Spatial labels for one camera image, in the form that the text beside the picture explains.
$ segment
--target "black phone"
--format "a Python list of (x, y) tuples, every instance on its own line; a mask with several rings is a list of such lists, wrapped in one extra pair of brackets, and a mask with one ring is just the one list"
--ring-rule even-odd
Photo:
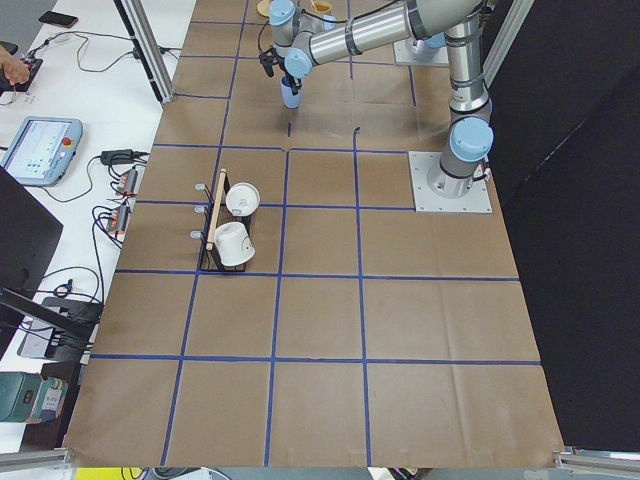
[(48, 12), (45, 12), (38, 21), (48, 23), (50, 25), (57, 25), (59, 27), (71, 28), (78, 21), (78, 17), (64, 15), (63, 13), (52, 12), (49, 10)]

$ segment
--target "white mounting plate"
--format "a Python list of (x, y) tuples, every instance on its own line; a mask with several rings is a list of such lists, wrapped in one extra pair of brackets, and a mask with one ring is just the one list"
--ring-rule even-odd
[(425, 43), (420, 52), (416, 52), (411, 38), (394, 43), (393, 53), (395, 54), (397, 65), (449, 66), (447, 47), (431, 48)]
[[(440, 160), (442, 152), (409, 152), (411, 185), (416, 212), (435, 213), (491, 213), (491, 201), (484, 180), (474, 182), (471, 190), (461, 198), (444, 198), (436, 194), (427, 184), (427, 172)], [(479, 165), (475, 176), (482, 175)]]

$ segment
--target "tablet device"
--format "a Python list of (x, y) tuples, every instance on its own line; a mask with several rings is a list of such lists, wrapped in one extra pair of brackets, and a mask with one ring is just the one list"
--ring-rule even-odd
[(54, 185), (81, 138), (82, 122), (76, 118), (27, 117), (0, 165), (22, 185)]

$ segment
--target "teal box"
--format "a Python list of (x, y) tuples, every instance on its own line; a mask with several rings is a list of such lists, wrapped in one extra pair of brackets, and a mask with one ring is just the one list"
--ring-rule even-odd
[(34, 373), (0, 372), (0, 422), (24, 422), (31, 417), (42, 377)]

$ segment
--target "white cup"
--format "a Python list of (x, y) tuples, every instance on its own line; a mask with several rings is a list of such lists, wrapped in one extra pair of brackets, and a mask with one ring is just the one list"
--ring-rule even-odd
[(260, 193), (250, 183), (236, 183), (227, 192), (225, 204), (234, 217), (247, 217), (260, 205)]
[(247, 229), (241, 222), (220, 225), (213, 235), (213, 242), (220, 254), (220, 261), (226, 267), (242, 265), (256, 253)]

